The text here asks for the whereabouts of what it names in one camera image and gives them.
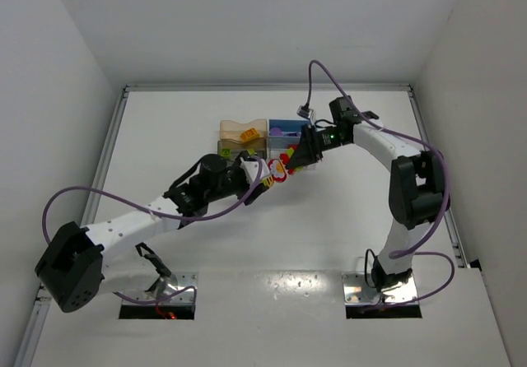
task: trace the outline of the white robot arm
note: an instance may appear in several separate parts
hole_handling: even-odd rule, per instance
[[[381,291],[407,281],[412,273],[412,253],[401,258],[390,254],[414,245],[423,237],[427,222],[435,220],[444,191],[441,166],[429,152],[363,123],[343,97],[329,107],[333,126],[321,131],[303,126],[299,145],[286,168],[313,164],[322,159],[323,151],[354,143],[390,171],[389,206],[394,221],[371,272],[375,288]],[[372,112],[363,115],[382,127]],[[224,197],[236,195],[239,204],[249,205],[268,190],[270,176],[264,161],[250,157],[248,152],[240,153],[232,166],[218,155],[205,155],[167,192],[144,207],[83,228],[74,222],[63,225],[37,264],[36,274],[63,312],[80,309],[97,294],[147,290],[171,272],[154,253],[142,254],[145,241],[225,213],[205,216],[208,204]],[[425,182],[417,185],[417,177]],[[138,263],[153,265],[152,273],[130,275],[114,268],[112,260],[134,247],[138,249]]]

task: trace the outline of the metal mounting plate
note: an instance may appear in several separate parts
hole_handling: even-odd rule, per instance
[[[344,304],[350,307],[361,307],[376,305],[380,302],[381,296],[385,297],[385,302],[401,303],[417,297],[417,288],[413,275],[407,283],[400,282],[397,286],[378,292],[369,287],[364,280],[364,272],[343,272]],[[412,302],[407,305],[419,305]]]
[[[183,289],[186,286],[194,286],[198,289],[198,273],[197,272],[172,272],[172,275],[177,278],[177,286],[172,286],[173,291]],[[145,291],[141,290],[126,290],[123,294],[128,297],[132,297],[138,301],[152,301],[154,298]],[[167,301],[159,303],[159,305],[169,305],[169,306],[189,306],[194,304],[194,291],[189,289],[176,297],[172,297]],[[133,305],[136,304],[130,303],[129,301],[123,300],[123,305]]]

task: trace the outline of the yellow label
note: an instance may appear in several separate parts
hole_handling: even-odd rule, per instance
[[[262,180],[262,184],[264,184],[268,188],[271,188],[271,186],[273,186],[274,184],[274,179],[269,176],[268,178]]]

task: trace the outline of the cable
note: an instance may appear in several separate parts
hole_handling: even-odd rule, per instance
[[[454,262],[452,261],[452,259],[449,256],[447,256],[446,254],[441,253],[441,252],[416,252],[415,254],[416,254],[416,256],[439,256],[441,258],[446,259],[448,261],[448,263],[450,264],[450,276],[448,277],[446,282],[443,283],[441,286],[439,286],[437,289],[431,291],[430,293],[426,293],[425,295],[422,295],[422,296],[419,296],[419,297],[414,297],[411,300],[403,301],[403,302],[400,302],[400,303],[371,305],[371,306],[365,307],[363,309],[363,311],[366,312],[366,311],[371,311],[371,310],[374,310],[374,309],[388,309],[388,308],[393,308],[393,307],[401,307],[401,306],[407,305],[407,304],[417,303],[418,301],[423,301],[423,300],[425,300],[425,299],[427,299],[429,297],[432,297],[433,295],[436,295],[440,291],[444,290],[452,282],[452,280],[454,279],[454,274],[455,274],[455,265],[454,265]]]
[[[148,214],[152,214],[152,215],[160,217],[160,218],[174,219],[174,220],[177,220],[177,221],[185,220],[187,222],[211,221],[212,219],[217,219],[218,217],[224,216],[227,213],[230,213],[230,212],[234,211],[237,207],[239,207],[241,204],[243,204],[245,202],[245,200],[247,200],[247,198],[249,198],[251,193],[258,187],[258,185],[260,183],[260,177],[262,176],[262,170],[264,169],[264,164],[263,164],[263,161],[261,159],[259,159],[258,157],[256,157],[256,159],[258,160],[258,173],[256,174],[256,179],[254,180],[254,182],[249,186],[249,189],[245,192],[245,194],[237,202],[232,204],[227,209],[225,209],[223,211],[220,211],[218,213],[215,213],[213,215],[208,215],[208,216],[203,216],[203,217],[185,217],[185,216],[170,215],[170,214],[164,213],[164,212],[150,211],[149,209],[147,209],[147,208],[145,208],[145,207],[143,207],[143,206],[141,206],[139,204],[136,204],[135,202],[131,202],[131,201],[127,200],[126,198],[119,197],[119,196],[117,196],[115,194],[112,194],[112,193],[107,193],[107,192],[105,192],[103,190],[99,190],[97,188],[90,188],[90,187],[87,187],[87,186],[71,186],[69,188],[63,188],[62,190],[59,190],[58,192],[56,192],[49,199],[48,203],[44,207],[44,210],[42,212],[42,234],[44,235],[44,239],[46,240],[46,242],[49,244],[51,242],[51,239],[49,238],[47,222],[48,222],[48,212],[49,212],[49,209],[51,208],[51,204],[53,204],[53,201],[55,201],[55,199],[57,199],[57,197],[59,197],[60,195],[62,195],[64,193],[72,191],[72,190],[84,190],[84,191],[87,191],[87,192],[97,193],[97,194],[100,194],[101,196],[105,196],[105,197],[111,198],[111,199],[113,199],[115,201],[119,201],[119,202],[121,202],[121,203],[123,203],[125,205],[128,205],[130,207],[136,208],[138,211],[145,212],[145,213],[148,213]],[[117,295],[118,297],[120,297],[121,299],[126,300],[126,301],[128,301],[130,303],[133,303],[133,304],[150,305],[150,304],[155,304],[155,303],[160,303],[162,301],[170,300],[172,297],[176,297],[177,295],[187,291],[188,289],[193,289],[194,290],[194,303],[195,303],[196,302],[196,296],[197,296],[197,290],[196,290],[196,288],[194,286],[187,286],[187,287],[185,287],[185,288],[183,288],[181,290],[177,290],[174,293],[171,293],[171,294],[169,294],[169,295],[167,295],[165,297],[161,297],[160,299],[152,300],[152,301],[134,300],[131,297],[128,297],[127,295],[123,295],[122,293],[119,293],[119,292],[115,292],[114,294]]]
[[[317,120],[315,122],[315,127],[317,127],[317,128],[325,128],[324,126],[319,126],[319,123],[327,123],[330,126],[334,126],[335,125],[335,123],[330,122],[329,120],[326,120],[325,118],[321,118],[321,119],[319,119],[319,120]]]
[[[431,225],[430,229],[428,230],[428,232],[419,241],[417,241],[415,243],[415,245],[411,246],[410,248],[408,248],[406,250],[395,250],[395,251],[393,251],[392,253],[389,254],[389,258],[392,258],[392,259],[394,259],[394,258],[402,258],[404,256],[408,256],[409,254],[412,254],[412,253],[416,252],[419,248],[421,248],[434,235],[434,233],[436,232],[437,228],[439,227],[439,224],[441,223],[441,220],[445,216],[446,208],[448,206],[448,201],[449,201],[449,196],[450,196],[450,173],[449,173],[449,170],[448,170],[448,165],[446,164],[445,159],[443,158],[443,155],[432,144],[430,144],[428,142],[425,142],[425,141],[423,141],[423,140],[421,140],[419,138],[415,138],[415,137],[412,137],[410,135],[404,134],[402,132],[397,132],[397,131],[394,131],[394,130],[390,130],[388,128],[382,128],[378,124],[375,124],[374,122],[369,120],[366,116],[364,116],[362,114],[362,112],[359,110],[359,108],[353,103],[352,99],[346,94],[346,91],[344,91],[344,89],[340,86],[340,84],[338,84],[338,82],[335,80],[334,76],[331,74],[329,69],[326,68],[326,66],[323,65],[323,63],[321,63],[318,60],[311,60],[310,61],[310,65],[309,65],[309,69],[308,69],[309,90],[308,90],[308,93],[307,93],[307,102],[305,103],[308,107],[309,107],[309,104],[310,104],[310,101],[311,101],[311,91],[313,89],[313,81],[312,81],[312,77],[311,77],[311,68],[313,67],[314,64],[318,65],[320,67],[320,69],[322,69],[322,71],[324,71],[326,76],[335,85],[337,90],[343,95],[343,97],[346,99],[346,101],[351,105],[351,107],[353,109],[355,109],[357,111],[358,116],[361,118],[361,120],[363,120],[364,122],[366,122],[367,124],[369,124],[370,126],[372,126],[373,128],[375,128],[377,130],[380,130],[380,131],[385,132],[387,134],[391,134],[391,135],[394,135],[396,137],[401,137],[401,138],[407,139],[409,141],[416,142],[416,143],[418,143],[420,145],[423,145],[428,150],[430,150],[437,157],[437,159],[439,160],[439,162],[441,164],[441,168],[443,169],[444,177],[445,177],[445,191],[443,193],[443,201],[441,203],[440,210],[437,213],[436,219],[432,223],[432,225]]]
[[[49,212],[49,209],[51,208],[51,204],[53,204],[53,202],[57,199],[57,197],[59,197],[60,195],[62,195],[64,193],[71,192],[72,190],[83,190],[83,191],[86,191],[86,192],[100,194],[101,196],[105,196],[105,197],[111,198],[112,200],[121,202],[121,203],[123,203],[125,205],[128,205],[129,207],[135,208],[138,211],[145,212],[145,213],[148,213],[148,214],[152,214],[154,216],[157,216],[157,217],[160,217],[160,218],[164,218],[164,219],[174,219],[176,221],[185,221],[185,222],[188,222],[188,223],[192,223],[192,222],[195,222],[195,221],[211,221],[213,219],[217,219],[218,217],[222,217],[222,216],[226,215],[227,213],[231,213],[237,207],[239,207],[241,204],[243,204],[245,202],[245,200],[247,200],[247,198],[249,198],[251,193],[258,187],[258,185],[260,183],[260,177],[262,176],[262,171],[264,169],[264,165],[265,164],[263,164],[263,161],[259,157],[254,157],[254,158],[256,158],[258,160],[258,163],[259,163],[259,165],[258,165],[258,173],[256,174],[255,181],[249,186],[249,189],[245,192],[245,194],[238,201],[236,201],[234,204],[232,204],[227,209],[225,209],[223,211],[220,211],[218,213],[214,213],[212,215],[207,215],[207,216],[202,216],[202,217],[187,217],[187,216],[171,215],[169,213],[158,212],[158,211],[150,211],[148,208],[146,208],[146,207],[144,207],[142,205],[139,205],[139,204],[137,204],[135,202],[129,201],[126,198],[119,197],[119,196],[117,196],[115,194],[105,192],[104,190],[99,190],[98,188],[90,188],[88,186],[71,186],[69,188],[63,188],[62,190],[57,191],[48,200],[48,203],[46,204],[46,206],[44,207],[44,211],[42,212],[42,233],[44,235],[44,239],[46,240],[46,242],[48,244],[51,242],[51,239],[49,238],[48,226],[47,226],[48,212]]]
[[[366,256],[364,256],[364,282],[368,285],[368,287],[375,289],[375,286],[370,285],[370,283],[368,282],[368,254],[370,253],[371,253],[371,256],[373,256],[374,260],[377,257],[375,253],[373,252],[373,250],[369,248],[366,249]]]
[[[133,299],[132,297],[128,297],[127,295],[124,295],[122,293],[119,293],[118,291],[114,292],[115,295],[117,295],[118,297],[120,297],[121,299],[125,300],[125,301],[128,301],[129,303],[132,303],[132,304],[137,304],[137,305],[152,305],[152,304],[159,304],[159,303],[162,303],[163,301],[168,301],[170,300],[172,297],[176,297],[177,295],[180,295],[181,293],[184,293],[185,291],[187,290],[190,290],[192,289],[194,291],[194,301],[193,301],[193,305],[196,304],[196,297],[198,295],[198,290],[195,288],[195,286],[186,286],[184,287],[183,289],[179,289],[177,291],[175,291],[174,293],[170,293],[169,295],[164,295],[163,297],[160,297],[159,299],[155,299],[155,300],[146,300],[146,301],[143,301],[143,300],[135,300]]]

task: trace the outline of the white table surface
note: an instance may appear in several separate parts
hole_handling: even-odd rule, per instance
[[[327,104],[336,96],[315,93],[319,118],[330,118]],[[352,97],[386,126],[418,135],[406,92]],[[216,151],[220,120],[296,118],[303,102],[305,91],[132,92],[104,190],[147,203]],[[345,319],[340,272],[360,271],[365,249],[382,248],[391,224],[388,186],[380,163],[347,146],[250,207],[156,237],[149,245],[173,271],[199,272],[196,319],[118,320],[112,295],[73,314],[53,305],[33,365],[508,365],[477,270],[458,269],[450,288],[422,302],[421,319]],[[127,210],[102,199],[96,221]],[[444,225],[423,250],[453,257]],[[448,269],[440,258],[415,258],[417,291],[440,285]],[[299,291],[297,279],[314,271],[318,281]]]

